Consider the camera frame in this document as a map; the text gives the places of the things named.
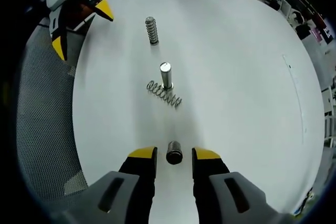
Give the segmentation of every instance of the chair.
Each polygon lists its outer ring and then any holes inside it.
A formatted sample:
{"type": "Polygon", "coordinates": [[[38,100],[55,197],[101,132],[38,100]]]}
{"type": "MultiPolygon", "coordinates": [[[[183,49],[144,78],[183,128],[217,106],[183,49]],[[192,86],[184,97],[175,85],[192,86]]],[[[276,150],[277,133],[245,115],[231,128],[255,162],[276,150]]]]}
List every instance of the chair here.
{"type": "MultiPolygon", "coordinates": [[[[68,36],[78,53],[80,35],[68,36]]],[[[30,191],[55,213],[76,203],[88,185],[79,163],[72,128],[71,67],[51,45],[47,27],[37,26],[23,55],[16,107],[20,170],[30,191]]]]}

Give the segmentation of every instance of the office chair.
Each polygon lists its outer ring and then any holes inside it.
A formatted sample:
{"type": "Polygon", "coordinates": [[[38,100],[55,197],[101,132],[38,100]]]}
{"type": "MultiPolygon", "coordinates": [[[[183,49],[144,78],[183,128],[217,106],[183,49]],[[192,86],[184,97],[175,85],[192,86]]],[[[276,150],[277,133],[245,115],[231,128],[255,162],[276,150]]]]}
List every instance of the office chair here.
{"type": "MultiPolygon", "coordinates": [[[[76,47],[83,38],[70,35],[68,40],[76,47]]],[[[70,70],[54,51],[48,28],[37,26],[26,44],[16,83],[16,145],[29,190],[51,212],[73,206],[88,187],[72,128],[70,70]]]]}

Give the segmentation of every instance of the white table surface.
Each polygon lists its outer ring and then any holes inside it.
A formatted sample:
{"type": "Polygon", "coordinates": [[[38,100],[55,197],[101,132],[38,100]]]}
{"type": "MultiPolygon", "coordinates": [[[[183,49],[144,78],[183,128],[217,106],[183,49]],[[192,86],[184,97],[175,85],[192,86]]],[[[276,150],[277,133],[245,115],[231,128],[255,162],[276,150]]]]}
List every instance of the white table surface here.
{"type": "Polygon", "coordinates": [[[300,39],[257,0],[108,0],[115,21],[96,17],[79,57],[73,130],[88,185],[118,170],[137,148],[159,149],[150,223],[197,223],[191,148],[217,152],[231,171],[294,212],[321,160],[318,79],[300,39]],[[145,18],[160,43],[149,44],[145,18]],[[178,110],[149,94],[172,65],[178,110]],[[165,160],[170,141],[184,158],[165,160]]]}

